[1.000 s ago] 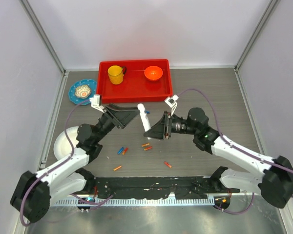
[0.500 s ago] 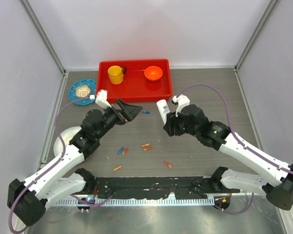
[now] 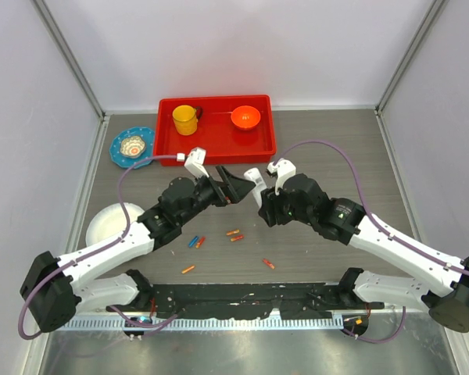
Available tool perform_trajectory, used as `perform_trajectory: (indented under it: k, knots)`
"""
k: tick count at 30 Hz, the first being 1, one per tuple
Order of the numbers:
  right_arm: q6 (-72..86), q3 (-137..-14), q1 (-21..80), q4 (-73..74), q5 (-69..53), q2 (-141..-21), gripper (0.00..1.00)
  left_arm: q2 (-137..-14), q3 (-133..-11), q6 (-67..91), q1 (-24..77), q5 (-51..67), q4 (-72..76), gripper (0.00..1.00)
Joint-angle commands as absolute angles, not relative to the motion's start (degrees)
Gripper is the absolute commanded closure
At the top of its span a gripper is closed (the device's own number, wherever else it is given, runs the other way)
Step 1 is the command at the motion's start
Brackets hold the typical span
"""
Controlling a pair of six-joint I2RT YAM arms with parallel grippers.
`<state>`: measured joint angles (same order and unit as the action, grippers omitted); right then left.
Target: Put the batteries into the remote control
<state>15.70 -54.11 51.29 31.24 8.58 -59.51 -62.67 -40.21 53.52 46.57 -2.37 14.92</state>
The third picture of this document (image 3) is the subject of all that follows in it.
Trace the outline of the white remote control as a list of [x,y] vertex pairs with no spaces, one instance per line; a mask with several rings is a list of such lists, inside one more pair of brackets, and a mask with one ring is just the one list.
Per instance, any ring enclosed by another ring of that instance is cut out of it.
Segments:
[[251,190],[252,196],[254,197],[258,208],[262,207],[262,193],[267,188],[267,184],[263,179],[260,170],[256,167],[246,170],[244,172],[244,178],[252,181],[255,187]]

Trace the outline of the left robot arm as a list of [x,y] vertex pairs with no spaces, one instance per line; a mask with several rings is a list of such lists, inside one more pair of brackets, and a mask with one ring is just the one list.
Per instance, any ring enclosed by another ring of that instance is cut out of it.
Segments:
[[21,338],[34,339],[23,328],[27,313],[31,313],[41,333],[57,330],[86,302],[82,293],[90,282],[123,263],[168,245],[181,235],[186,223],[211,205],[237,204],[263,183],[258,172],[236,177],[224,166],[216,169],[219,180],[208,174],[193,180],[187,177],[172,180],[157,204],[136,221],[127,221],[119,234],[64,256],[55,257],[49,251],[37,255],[20,288]]

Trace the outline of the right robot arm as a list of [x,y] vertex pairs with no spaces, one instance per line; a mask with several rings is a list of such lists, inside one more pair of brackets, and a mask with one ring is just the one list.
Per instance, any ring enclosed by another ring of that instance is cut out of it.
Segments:
[[450,330],[469,332],[469,256],[461,259],[430,248],[347,198],[329,198],[303,173],[279,188],[261,185],[257,194],[259,215],[268,226],[303,223],[329,241],[368,252],[406,273],[390,277],[348,270],[337,290],[344,307],[398,305],[427,313]]

